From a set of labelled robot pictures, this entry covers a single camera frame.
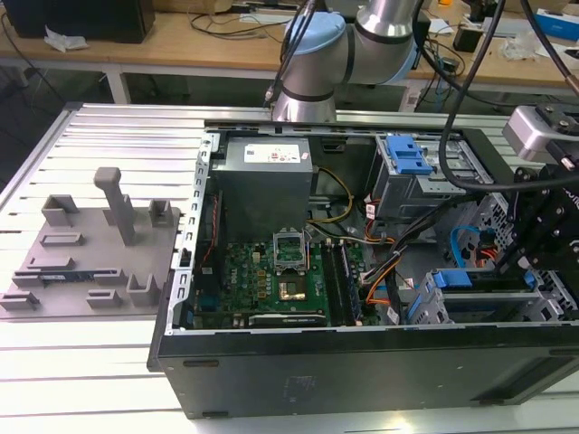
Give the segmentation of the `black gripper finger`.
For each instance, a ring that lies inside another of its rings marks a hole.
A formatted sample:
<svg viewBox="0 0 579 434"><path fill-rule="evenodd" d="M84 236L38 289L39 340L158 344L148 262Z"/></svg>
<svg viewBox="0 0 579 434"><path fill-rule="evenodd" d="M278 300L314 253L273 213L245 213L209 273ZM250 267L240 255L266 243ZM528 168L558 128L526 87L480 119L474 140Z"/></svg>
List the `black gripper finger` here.
<svg viewBox="0 0 579 434"><path fill-rule="evenodd" d="M533 191L516 191L510 195L508 203L508 221L512 228L511 242L505 249L501 259L496 264L498 274L505 274L513 268L523 257L532 262L531 257L537 248L537 229L541 223L538 209L543 204L542 189Z"/></svg>
<svg viewBox="0 0 579 434"><path fill-rule="evenodd" d="M561 221L560 206L548 199L535 198L525 210L524 225L520 233L520 250L534 269L547 269L548 253L555 248L554 232Z"/></svg>

